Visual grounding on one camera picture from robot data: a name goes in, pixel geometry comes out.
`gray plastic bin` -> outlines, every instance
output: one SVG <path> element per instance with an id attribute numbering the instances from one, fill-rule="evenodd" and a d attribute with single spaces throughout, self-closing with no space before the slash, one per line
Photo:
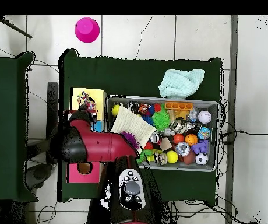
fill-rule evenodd
<path id="1" fill-rule="evenodd" d="M 220 105 L 218 102 L 213 101 L 200 101 L 200 100 L 184 100 L 184 99 L 165 99 L 165 98 L 150 98 L 150 97 L 138 97 L 138 96 L 108 96 L 106 101 L 107 117 L 105 118 L 104 128 L 105 131 L 112 128 L 114 117 L 111 114 L 111 108 L 115 103 L 122 103 L 125 108 L 128 108 L 128 103 L 134 101 L 137 103 L 165 103 L 165 102 L 192 102 L 199 111 L 209 111 L 211 113 L 211 121 L 202 126 L 207 127 L 211 131 L 211 137 L 209 138 L 208 156 L 209 161 L 206 165 L 201 166 L 196 163 L 186 165 L 180 161 L 174 164 L 167 163 L 165 166 L 157 166 L 154 162 L 150 162 L 151 169 L 161 170 L 184 170 L 195 172 L 212 172 L 217 167 L 218 162 L 218 139 L 219 139 L 219 119 L 220 119 Z"/>

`orange toy block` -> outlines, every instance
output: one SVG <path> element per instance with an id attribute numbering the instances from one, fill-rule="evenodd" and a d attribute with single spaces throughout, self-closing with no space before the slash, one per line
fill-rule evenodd
<path id="1" fill-rule="evenodd" d="M 192 110 L 193 103 L 192 102 L 166 102 L 165 108 L 173 109 L 173 110 Z"/>

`magenta cup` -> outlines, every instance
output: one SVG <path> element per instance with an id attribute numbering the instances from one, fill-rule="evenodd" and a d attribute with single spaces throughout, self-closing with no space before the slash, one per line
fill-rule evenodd
<path id="1" fill-rule="evenodd" d="M 99 25 L 92 18 L 82 18 L 75 25 L 75 35 L 82 42 L 94 42 L 99 36 L 99 33 Z"/>

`green toy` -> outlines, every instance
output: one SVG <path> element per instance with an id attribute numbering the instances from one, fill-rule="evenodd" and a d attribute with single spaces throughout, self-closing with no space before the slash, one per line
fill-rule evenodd
<path id="1" fill-rule="evenodd" d="M 152 150 L 149 150 L 149 149 L 144 149 L 139 158 L 136 159 L 137 161 L 137 164 L 142 164 L 144 161 L 146 161 L 146 157 L 147 156 L 151 156 L 153 154 L 153 151 Z"/>
<path id="2" fill-rule="evenodd" d="M 152 119 L 158 131 L 164 131 L 170 124 L 170 117 L 166 109 L 154 113 Z"/>

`green table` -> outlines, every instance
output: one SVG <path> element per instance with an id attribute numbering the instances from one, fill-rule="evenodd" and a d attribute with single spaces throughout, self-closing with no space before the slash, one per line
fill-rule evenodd
<path id="1" fill-rule="evenodd" d="M 34 54 L 0 57 L 0 200 L 36 201 L 24 183 L 26 70 Z"/>
<path id="2" fill-rule="evenodd" d="M 188 99 L 220 99 L 221 59 L 175 61 L 113 59 L 108 57 L 82 58 L 76 50 L 66 50 L 59 59 L 64 72 L 64 109 L 69 108 L 72 87 L 103 89 L 108 95 L 160 97 L 158 86 L 168 69 L 190 71 L 204 69 L 204 80 Z M 206 200 L 215 202 L 216 172 L 153 170 L 164 201 Z M 69 198 L 97 198 L 96 184 L 66 182 L 66 164 L 62 167 L 63 201 Z"/>

